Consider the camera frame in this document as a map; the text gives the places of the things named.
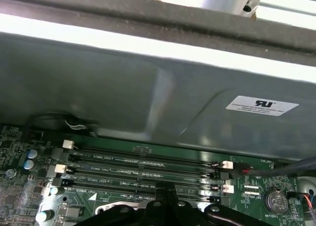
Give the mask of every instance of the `red wire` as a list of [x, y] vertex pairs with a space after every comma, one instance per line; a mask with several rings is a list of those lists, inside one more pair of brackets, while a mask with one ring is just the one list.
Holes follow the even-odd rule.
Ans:
[[310, 208], [313, 208], [313, 205], [312, 205], [312, 203], [311, 203], [309, 197], [308, 197], [307, 195], [304, 195], [304, 197], [306, 198], [306, 201], [307, 201], [307, 203], [308, 203], [308, 206], [309, 206]]

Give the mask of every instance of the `green circuit board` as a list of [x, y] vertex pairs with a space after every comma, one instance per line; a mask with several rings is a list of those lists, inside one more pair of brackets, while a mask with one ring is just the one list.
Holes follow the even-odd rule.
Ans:
[[[269, 159], [50, 131], [28, 135], [21, 142], [21, 128], [1, 127], [0, 226], [71, 226], [114, 203], [154, 200], [158, 181], [173, 182], [179, 199], [195, 202], [200, 210], [220, 203], [273, 226], [305, 225], [300, 200], [288, 198], [282, 214], [263, 204], [272, 189], [284, 195], [299, 191], [296, 178], [231, 179], [212, 165], [229, 161], [271, 169]], [[50, 215], [38, 223], [35, 218], [42, 211]]]

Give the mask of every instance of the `cable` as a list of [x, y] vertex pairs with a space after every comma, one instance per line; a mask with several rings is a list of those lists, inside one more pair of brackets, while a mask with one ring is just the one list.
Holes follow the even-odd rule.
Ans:
[[71, 113], [64, 112], [61, 110], [48, 110], [46, 112], [40, 112], [33, 115], [30, 115], [25, 123], [25, 127], [21, 136], [21, 141], [26, 142], [29, 136], [29, 132], [34, 122], [37, 120], [77, 120], [77, 117]]
[[315, 211], [313, 209], [313, 205], [312, 205], [312, 202], [310, 201], [309, 199], [309, 195], [304, 195], [306, 201], [307, 201], [307, 204], [308, 204], [308, 211], [310, 212], [311, 216], [312, 216], [312, 219], [314, 221], [314, 225], [316, 226], [316, 214], [315, 214]]
[[316, 157], [303, 159], [281, 168], [275, 168], [275, 169], [269, 169], [269, 170], [244, 169], [242, 170], [242, 173], [246, 175], [262, 176], [262, 177], [275, 177], [275, 176], [298, 174], [306, 170], [316, 170]]
[[313, 205], [312, 205], [312, 203], [311, 203], [309, 197], [308, 197], [307, 195], [304, 195], [304, 197], [305, 197], [305, 199], [306, 199], [306, 201], [307, 201], [308, 207], [309, 207], [309, 208], [313, 208]]

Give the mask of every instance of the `ul label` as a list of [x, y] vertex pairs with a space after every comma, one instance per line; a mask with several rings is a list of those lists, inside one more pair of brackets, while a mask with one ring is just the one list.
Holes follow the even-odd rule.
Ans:
[[247, 96], [237, 96], [226, 107], [226, 109], [247, 113], [280, 116], [297, 106], [299, 105], [283, 101], [267, 100]]

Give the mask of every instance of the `metal frame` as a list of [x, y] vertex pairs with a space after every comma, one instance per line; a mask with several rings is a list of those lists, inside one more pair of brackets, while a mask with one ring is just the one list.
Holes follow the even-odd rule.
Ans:
[[291, 63], [316, 63], [314, 31], [153, 0], [0, 0], [0, 13]]
[[[98, 47], [1, 33], [2, 123], [59, 109], [97, 120], [99, 136], [261, 157], [315, 154], [315, 31], [153, 0], [0, 0], [0, 13], [26, 17], [32, 28], [42, 20], [79, 26], [80, 38], [108, 36]], [[122, 38], [134, 42], [115, 49]], [[154, 53], [137, 50], [135, 39]], [[281, 121], [226, 110], [240, 95], [299, 106]]]

